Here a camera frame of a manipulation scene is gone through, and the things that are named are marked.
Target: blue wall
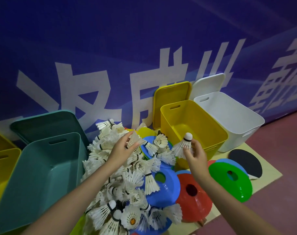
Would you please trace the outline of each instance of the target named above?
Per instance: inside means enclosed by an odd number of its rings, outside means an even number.
[[[156,88],[225,73],[266,122],[297,110],[297,0],[0,0],[0,131],[68,109],[151,123]]]

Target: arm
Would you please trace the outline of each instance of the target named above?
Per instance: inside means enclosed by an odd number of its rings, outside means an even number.
[[[184,155],[196,182],[211,198],[219,212],[237,235],[279,235],[272,225],[229,194],[209,174],[207,156],[201,144],[193,139],[194,155],[184,148]]]
[[[37,221],[31,224],[22,235],[68,235],[83,215],[105,181],[127,160],[138,147],[133,144],[125,149],[126,141],[132,132],[121,137],[111,150],[107,162],[88,177],[81,185],[52,205]]]

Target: person's left hand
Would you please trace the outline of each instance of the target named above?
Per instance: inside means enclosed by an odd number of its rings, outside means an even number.
[[[139,146],[139,143],[134,143],[130,148],[126,149],[127,142],[129,141],[129,136],[133,131],[122,136],[114,145],[108,160],[105,164],[109,165],[113,171],[117,171],[124,162],[130,157],[131,153]]]

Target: red floor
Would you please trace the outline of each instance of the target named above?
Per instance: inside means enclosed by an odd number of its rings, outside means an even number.
[[[283,234],[297,234],[297,113],[260,128],[246,143],[283,177],[255,193],[245,205]],[[235,233],[219,216],[194,234]]]

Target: yellow mat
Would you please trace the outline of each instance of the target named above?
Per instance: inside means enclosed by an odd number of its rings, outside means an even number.
[[[252,148],[249,147],[246,143],[238,146],[235,149],[243,149],[243,150],[250,152],[255,157],[257,157],[261,163],[261,166],[263,168],[263,175],[259,179],[251,181],[252,186],[253,186],[253,193],[256,193],[260,189],[264,188],[265,186],[269,185],[271,182],[275,181],[276,179],[278,179],[282,176],[282,174],[276,168],[271,166],[270,163],[268,163],[258,153],[256,153],[254,150],[252,150]],[[217,160],[220,158],[227,158],[228,154],[229,154],[229,152],[226,152],[226,153],[217,152],[213,156],[212,160]],[[219,215],[220,215],[220,212],[218,211],[216,206],[213,205],[209,215],[206,217],[206,219],[207,219],[206,223],[213,220],[214,218],[216,218]],[[197,223],[181,223],[178,225],[172,224],[170,226],[170,228],[166,232],[163,233],[163,235],[177,235],[177,234],[187,235],[187,234],[193,233],[198,228],[200,228],[200,225],[198,225]]]

